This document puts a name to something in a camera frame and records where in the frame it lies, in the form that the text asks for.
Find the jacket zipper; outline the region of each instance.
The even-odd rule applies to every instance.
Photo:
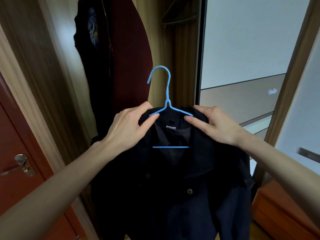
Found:
[[[113,52],[113,49],[112,49],[112,44],[111,44],[111,39],[110,39],[109,22],[108,22],[106,10],[105,10],[105,8],[104,8],[103,0],[101,0],[101,2],[102,2],[102,7],[103,7],[104,15],[106,16],[106,27],[107,27],[107,29],[108,29],[108,38],[109,38],[109,77],[111,78],[111,73],[110,73],[110,59],[111,59],[111,52]]]

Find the blue clothes hanger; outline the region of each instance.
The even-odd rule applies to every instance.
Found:
[[[168,75],[169,75],[168,83],[167,83],[167,88],[166,88],[166,91],[165,91],[166,100],[165,100],[165,105],[164,105],[164,107],[163,107],[162,109],[159,109],[158,111],[150,114],[149,116],[155,115],[155,114],[160,113],[161,111],[164,111],[164,110],[167,108],[167,104],[168,104],[168,103],[169,103],[169,107],[170,107],[171,109],[176,110],[176,111],[179,111],[179,112],[184,113],[184,114],[189,115],[189,116],[193,116],[193,114],[191,114],[191,113],[188,113],[188,112],[183,111],[183,110],[181,110],[181,109],[177,109],[177,108],[172,107],[171,101],[170,101],[170,98],[169,98],[169,84],[170,84],[171,74],[170,74],[170,71],[168,70],[168,68],[166,68],[165,66],[162,66],[162,65],[158,65],[158,66],[156,66],[155,68],[153,68],[152,71],[150,72],[150,75],[149,75],[149,79],[148,79],[148,81],[147,81],[147,84],[149,84],[150,81],[151,81],[152,73],[153,73],[156,69],[158,69],[158,68],[163,68],[163,69],[165,69],[165,70],[167,71]],[[189,148],[189,147],[188,147],[188,146],[153,146],[153,148]]]

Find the hanging garment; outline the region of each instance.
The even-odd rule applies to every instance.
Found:
[[[142,124],[154,108],[142,115]],[[208,122],[198,110],[183,108]],[[249,239],[249,156],[218,143],[167,108],[133,148],[94,179],[92,199],[103,238]],[[153,146],[189,146],[186,149]]]
[[[79,0],[74,21],[98,132],[93,143],[107,135],[116,113],[148,100],[152,56],[131,0]]]

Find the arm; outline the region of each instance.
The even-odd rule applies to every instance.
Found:
[[[114,117],[107,136],[52,176],[0,217],[0,239],[40,239],[94,176],[144,137],[158,118],[138,120],[152,106],[145,102]]]
[[[186,121],[215,141],[237,146],[247,152],[320,228],[320,175],[249,133],[218,107],[195,105],[195,108],[208,117],[209,123],[191,116],[186,116]]]

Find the silver door handle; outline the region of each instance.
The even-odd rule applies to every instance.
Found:
[[[29,177],[32,177],[36,174],[35,171],[31,168],[26,155],[18,154],[14,157],[14,160],[16,160],[19,166],[6,172],[0,172],[0,176],[5,176],[19,169],[22,169],[22,171],[26,174],[26,176],[29,176]]]

